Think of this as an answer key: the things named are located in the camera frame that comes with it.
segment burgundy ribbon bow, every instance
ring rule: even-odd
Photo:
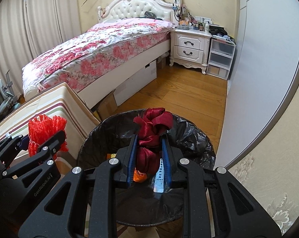
[[[173,115],[165,108],[149,108],[143,117],[137,116],[134,122],[140,125],[136,170],[141,173],[156,174],[160,164],[160,134],[173,127]]]

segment transparent drawer unit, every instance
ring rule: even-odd
[[[212,51],[210,53],[209,63],[220,68],[230,69],[232,58],[225,57],[223,55],[214,54]]]
[[[227,80],[229,75],[229,70],[219,68],[217,66],[209,64],[207,68],[207,74]]]
[[[216,54],[222,54],[224,56],[233,58],[234,51],[235,51],[235,45],[229,44],[229,43],[222,43],[215,39],[211,42],[211,52],[214,52]]]

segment beige curtain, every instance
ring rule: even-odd
[[[25,21],[34,57],[62,43],[55,0],[26,0]]]
[[[81,34],[77,0],[55,0],[62,41]]]
[[[17,97],[23,94],[22,68],[33,60],[24,21],[25,0],[3,0],[0,4],[0,79],[6,83],[9,70]]]

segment bed frame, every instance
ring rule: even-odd
[[[177,22],[174,17],[173,4],[163,0],[114,0],[106,7],[105,14],[101,7],[98,7],[101,22],[109,19],[142,17],[146,11],[153,12],[163,20]],[[170,40],[155,45],[95,80],[78,93],[79,97],[89,108],[94,107],[129,77],[169,50]]]

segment white and blue packet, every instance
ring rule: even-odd
[[[157,193],[163,193],[164,192],[164,164],[163,164],[163,159],[161,158],[161,162],[159,165],[159,169],[156,173],[155,176],[155,182],[154,182],[154,192]]]

